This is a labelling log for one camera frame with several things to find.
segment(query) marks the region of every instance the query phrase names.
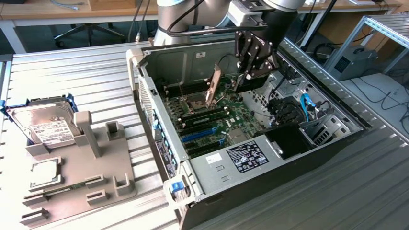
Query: blue latch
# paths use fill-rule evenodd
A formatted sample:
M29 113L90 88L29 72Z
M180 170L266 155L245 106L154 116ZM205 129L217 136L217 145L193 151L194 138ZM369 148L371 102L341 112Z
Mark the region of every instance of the blue latch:
M154 121L153 121L153 129L157 130L157 128L158 128L158 121L154 120Z
M184 183L180 181L180 182L176 182L172 184L172 193L176 193L177 191L182 190L185 187L184 187Z

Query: power cable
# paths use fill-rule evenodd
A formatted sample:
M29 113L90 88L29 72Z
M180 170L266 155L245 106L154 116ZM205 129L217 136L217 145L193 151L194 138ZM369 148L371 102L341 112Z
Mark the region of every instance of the power cable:
M137 32L136 38L134 38L134 41L136 41L136 42L140 42L140 40L141 40L141 27L142 27L142 22L145 21L145 16L146 16L149 4L150 4L150 0L148 0L148 4L146 4L146 7L145 7L145 12L142 13L141 25L140 25L140 29L138 29L138 32Z
M130 42L132 27L133 27L133 24L134 24L136 17L138 16L138 13L140 13L141 3L142 3L142 0L140 0L138 7L137 7L137 9L134 10L134 15L133 15L132 23L130 23L130 26L129 26L129 32L128 32L128 42Z

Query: metal table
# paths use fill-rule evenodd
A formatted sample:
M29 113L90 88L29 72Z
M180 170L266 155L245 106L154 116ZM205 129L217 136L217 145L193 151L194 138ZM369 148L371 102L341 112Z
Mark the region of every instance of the metal table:
M136 44L14 55L2 66L1 98L44 97L70 92L78 110L89 110L93 127L117 120L125 126L137 196L108 207L53 222L38 230L52 229L178 229L176 214L168 208L156 162L148 145L140 116L133 105L125 51ZM4 229L26 229L18 216L28 209L21 204L24 188L16 182L26 175L25 137L14 124L4 120L0 146L0 210Z
M303 52L285 40L282 48L315 74L354 111L371 124L362 139L319 168L238 206L194 229L402 229L409 225L409 147L390 125ZM134 44L100 46L16 55L5 66L1 98L72 92L80 110L90 110L97 127L118 120L125 126L138 195L38 228L178 229L161 191L161 180L132 105L125 51ZM0 224L25 229L17 222L21 194L12 181L24 176L25 138L6 120L0 145Z

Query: pcie slot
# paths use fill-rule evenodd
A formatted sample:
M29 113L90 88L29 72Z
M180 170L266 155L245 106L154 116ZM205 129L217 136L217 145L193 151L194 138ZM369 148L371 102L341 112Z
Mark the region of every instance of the pcie slot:
M197 134L193 134L190 136L186 136L186 137L181 138L181 142L188 142L188 141L196 140L198 138L202 138L205 136L213 135L216 133L216 131L217 131L217 128L218 127L214 127L210 130L202 131L202 132L200 132Z

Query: black cable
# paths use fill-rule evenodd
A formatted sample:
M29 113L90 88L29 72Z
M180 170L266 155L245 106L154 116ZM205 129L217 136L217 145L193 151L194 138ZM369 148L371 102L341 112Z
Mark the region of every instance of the black cable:
M405 104L406 104L406 111L405 111L405 113L403 113L403 115L402 115L402 117L401 117L401 119L399 119L399 122L401 122L403 131L405 131L405 132L407 133L407 135L409 135L409 132L407 132L406 127L405 127L405 125L403 125L403 120L405 120L406 118L409 118L409 116L406 116L406 114L409 113L409 101L406 101L406 102L403 102L403 103L399 103L393 97L389 96L389 94L390 94L391 92L385 93L383 90L381 90L377 86L369 84L366 81L363 81L362 78L359 78L359 79L361 79L361 81L362 81L363 83L366 83L366 84L367 84L369 86L371 86L373 88L378 89L378 90L385 94L385 97L379 100L379 101L382 101L382 102L381 102L381 109L382 109L382 110L389 110L389 109L391 109L391 108L394 108L394 107L397 107L397 106L399 106L399 105L405 105ZM362 90L359 89L359 87L357 86L357 84L353 82L351 79L350 79L350 81L351 81L351 83L355 85L355 87L358 88L358 90L361 91L361 93L363 94L363 96L366 97L366 99L367 99L370 102L373 102L373 103L379 102L379 101L373 101L373 100L370 100L369 97L367 97L366 94L362 92ZM385 101L386 98L390 98L391 100L394 100L394 101L397 102L397 104L395 104L394 106L390 106L389 108L385 108L385 107L383 107L383 101Z
M279 86L282 85L283 80L285 80L285 76L282 76L282 78L281 78L281 80L279 80L278 84L275 85L274 89L271 89L271 91L269 92L269 95L267 95L267 100L270 99L271 94L273 94L273 93L277 91L277 89L278 89L278 88L279 88Z
M184 19L184 17L200 6L200 4L205 0L198 0L197 3L181 14L181 16L174 20L174 22L169 25L166 29L166 34L170 37L184 37L190 35L202 35L206 33L226 33L226 32L236 32L241 30L263 30L266 28L266 25L257 25L257 26L232 26L232 27L222 27L222 28L212 28L212 29L204 29L204 30L196 30L196 31L185 31L185 32L173 32L172 29L176 26L176 24Z
M371 35L373 32L370 32L369 34L366 34L363 37L353 40L351 42L357 42L361 41L362 39L365 39L369 35ZM334 45L342 45L343 43L321 43L314 47L314 51L313 51L313 57L318 62L325 62L326 58L319 58L318 57L318 50L323 47L326 47L330 50L330 53L333 52L333 50L335 49L335 47L333 47Z
M386 1L385 0L381 0L383 3L385 3L385 5L387 6L387 10L389 10L389 4L386 3ZM374 2L377 5L378 5L378 10L381 11L382 10L382 8L381 8L381 4L378 3L378 2ZM373 30L373 31L370 31L369 32L369 34L363 34L363 37L361 37L361 38L358 38L358 39L355 39L355 40L353 40L353 42L357 42L357 41L361 41L362 39L365 39L369 35L371 35L373 33L374 33L375 31ZM335 49L333 46L334 45L342 45L343 43L321 43L321 44L318 44L315 47L314 47L314 51L313 51L313 58L319 62L319 63L323 63L325 61L326 61L326 58L319 58L318 57L318 55L317 55L317 53L318 53L318 50L321 49L321 48L327 48L329 50L330 50L330 53L333 52L333 50Z
M389 4L385 0L382 0L382 3L386 5L386 11L389 11Z
M311 6L311 8L310 8L310 10L309 10L307 15L310 15L310 14L311 14L311 12L313 12L314 3L315 3L315 0L314 0L314 2L313 2L313 6ZM305 24L306 18L307 18L307 16L305 16L305 20L303 20L303 21L302 21L302 23L301 23L301 28L299 28L299 31L298 31L297 37L295 37L295 39L294 39L294 42L295 42L295 43L297 43L297 39L298 39L299 33L301 33L301 31L302 31L302 26L303 26L303 24Z
M218 59L217 65L220 65L222 59L224 59L226 56L236 57L233 54L225 54L225 55L222 55L221 58Z
M366 94L363 93L363 91L361 90L361 88L358 87L358 85L355 84L355 82L350 79L350 82L354 84L354 86L358 88L358 90L361 91L361 93L363 94L363 96L366 97L366 99L371 102L371 103L378 103L382 100L385 100L385 97L382 99L379 99L378 101L373 101L370 100L370 98L366 96Z
M146 12L148 12L148 8L149 8L149 4L150 4L150 0L148 0L148 4L146 4L146 7L145 7L145 12L142 13L142 17L141 17L141 26L140 26L140 29L138 29L137 34L140 34L140 33L141 33L142 22L145 21L145 16L146 16Z
M133 15L133 19L132 19L132 23L130 23L130 27L129 27L129 32L128 32L128 42L130 42L130 31L132 31L132 27L133 27L133 24L134 24L136 17L138 16L138 13L140 13L141 3L142 3L142 0L140 1L140 5L138 5L138 7L134 11L134 15Z

